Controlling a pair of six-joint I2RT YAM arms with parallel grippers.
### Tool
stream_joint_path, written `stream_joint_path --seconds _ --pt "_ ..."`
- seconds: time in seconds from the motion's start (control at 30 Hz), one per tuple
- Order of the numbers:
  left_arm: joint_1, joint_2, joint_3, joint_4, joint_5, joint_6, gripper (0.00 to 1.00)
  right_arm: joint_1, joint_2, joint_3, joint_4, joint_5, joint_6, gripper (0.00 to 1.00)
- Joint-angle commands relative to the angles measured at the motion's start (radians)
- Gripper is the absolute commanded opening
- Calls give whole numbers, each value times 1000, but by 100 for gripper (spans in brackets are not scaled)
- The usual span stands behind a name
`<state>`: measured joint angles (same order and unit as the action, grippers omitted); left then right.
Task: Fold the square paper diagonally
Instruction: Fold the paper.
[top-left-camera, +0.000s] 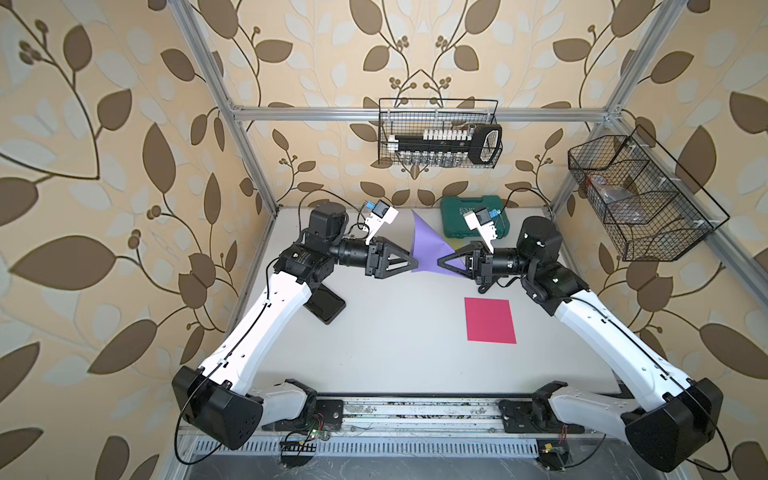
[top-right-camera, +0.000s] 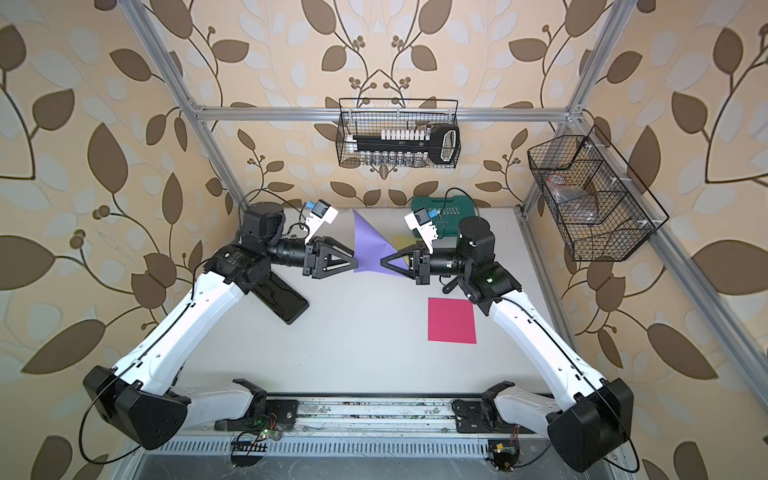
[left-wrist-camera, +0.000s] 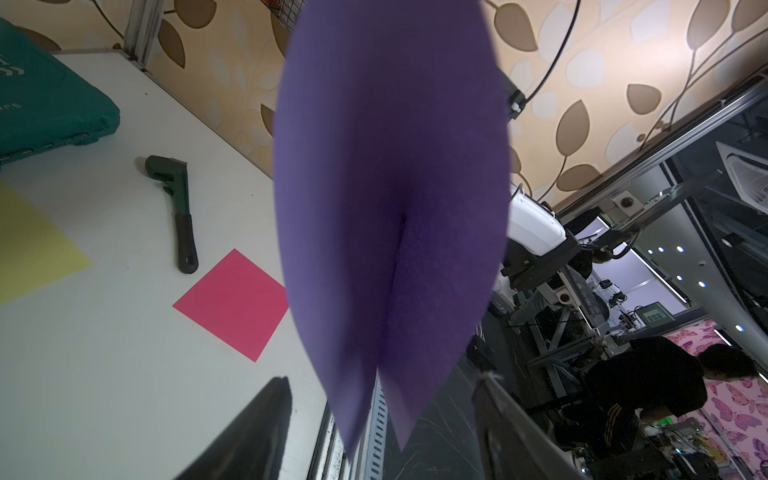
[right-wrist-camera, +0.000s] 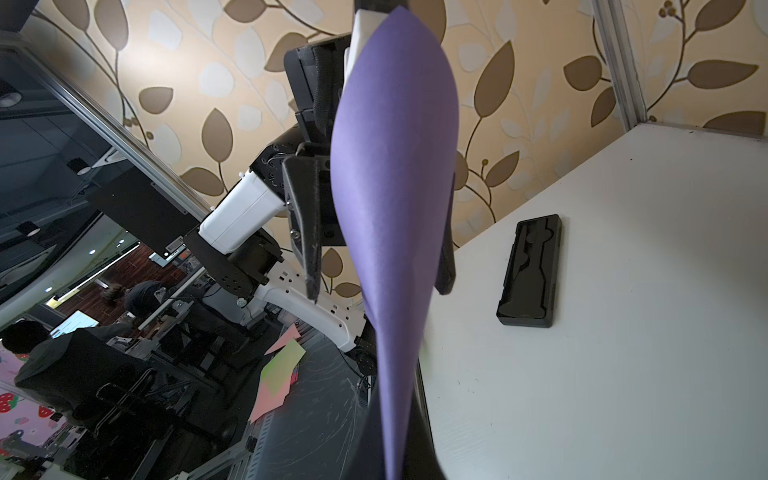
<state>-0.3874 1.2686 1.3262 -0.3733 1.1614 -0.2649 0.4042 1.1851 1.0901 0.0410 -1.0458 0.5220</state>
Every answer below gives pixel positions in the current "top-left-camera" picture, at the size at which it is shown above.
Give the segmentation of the purple square paper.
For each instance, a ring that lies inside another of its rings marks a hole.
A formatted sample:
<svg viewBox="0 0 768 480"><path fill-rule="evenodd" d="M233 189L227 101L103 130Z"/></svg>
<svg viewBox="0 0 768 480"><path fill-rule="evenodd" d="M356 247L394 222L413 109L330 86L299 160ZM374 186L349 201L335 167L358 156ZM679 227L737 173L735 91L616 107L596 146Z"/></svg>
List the purple square paper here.
<svg viewBox="0 0 768 480"><path fill-rule="evenodd" d="M440 267L438 260L455 250L426 221L413 212L414 234L410 255L418 261L412 273L435 273L458 277L458 274Z"/></svg>

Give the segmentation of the pink square paper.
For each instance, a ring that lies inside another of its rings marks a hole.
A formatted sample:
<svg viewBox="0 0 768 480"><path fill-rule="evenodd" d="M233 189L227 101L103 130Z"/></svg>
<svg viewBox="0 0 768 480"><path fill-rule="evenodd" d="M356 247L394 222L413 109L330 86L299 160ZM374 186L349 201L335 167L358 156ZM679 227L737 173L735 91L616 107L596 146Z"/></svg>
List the pink square paper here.
<svg viewBox="0 0 768 480"><path fill-rule="evenodd" d="M465 298L467 340L516 344L516 333L508 300Z"/></svg>

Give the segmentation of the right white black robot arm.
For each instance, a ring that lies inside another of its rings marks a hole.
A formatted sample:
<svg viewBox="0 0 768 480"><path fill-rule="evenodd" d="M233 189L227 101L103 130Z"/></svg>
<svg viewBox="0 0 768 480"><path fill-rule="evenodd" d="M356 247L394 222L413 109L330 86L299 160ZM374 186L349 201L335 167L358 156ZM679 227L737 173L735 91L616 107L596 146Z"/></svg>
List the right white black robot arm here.
<svg viewBox="0 0 768 480"><path fill-rule="evenodd" d="M562 236L543 216L523 221L517 244L497 248L497 210L463 218L481 239L438 259L438 265L473 280L481 293L509 277L549 316L569 327L618 375L632 397L587 392L552 381L532 396L535 425L579 425L630 445L653 468L669 473L722 434L722 391L709 379L694 380L633 333L598 295L559 261Z"/></svg>

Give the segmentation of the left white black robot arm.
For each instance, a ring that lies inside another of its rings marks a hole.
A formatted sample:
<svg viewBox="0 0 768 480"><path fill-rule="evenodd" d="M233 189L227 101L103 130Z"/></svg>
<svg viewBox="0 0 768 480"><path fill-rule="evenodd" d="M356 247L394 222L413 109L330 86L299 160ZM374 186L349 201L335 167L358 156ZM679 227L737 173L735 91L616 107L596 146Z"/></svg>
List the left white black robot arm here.
<svg viewBox="0 0 768 480"><path fill-rule="evenodd" d="M266 285L223 343L199 367L183 366L172 380L178 419L196 427L229 450L242 447L263 425L307 421L315 391L288 379L260 394L250 392L257 371L289 320L301 309L324 321L334 319L344 302L324 284L337 265L359 267L386 279L415 269L410 253L379 236L398 215L384 201L368 203L363 238L346 236L345 207L325 202L314 208L307 227L266 268Z"/></svg>

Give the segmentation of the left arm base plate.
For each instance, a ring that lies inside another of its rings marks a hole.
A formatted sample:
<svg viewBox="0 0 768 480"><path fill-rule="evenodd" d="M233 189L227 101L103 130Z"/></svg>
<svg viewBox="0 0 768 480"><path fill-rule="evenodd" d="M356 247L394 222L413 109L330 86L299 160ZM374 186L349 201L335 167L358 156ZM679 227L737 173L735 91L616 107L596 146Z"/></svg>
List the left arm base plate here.
<svg viewBox="0 0 768 480"><path fill-rule="evenodd" d="M344 419L344 402L339 399L320 398L310 400L295 419L279 420L261 427L265 432L303 432L312 429L339 431Z"/></svg>

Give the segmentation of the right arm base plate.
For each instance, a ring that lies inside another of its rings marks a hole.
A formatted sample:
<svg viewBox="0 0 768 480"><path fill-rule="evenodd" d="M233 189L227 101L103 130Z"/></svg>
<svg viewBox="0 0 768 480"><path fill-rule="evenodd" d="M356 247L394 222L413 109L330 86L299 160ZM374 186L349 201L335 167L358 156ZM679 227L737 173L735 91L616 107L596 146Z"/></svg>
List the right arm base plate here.
<svg viewBox="0 0 768 480"><path fill-rule="evenodd" d="M503 429L508 434L583 434L585 428L558 420L543 402L532 399L502 399L497 402Z"/></svg>

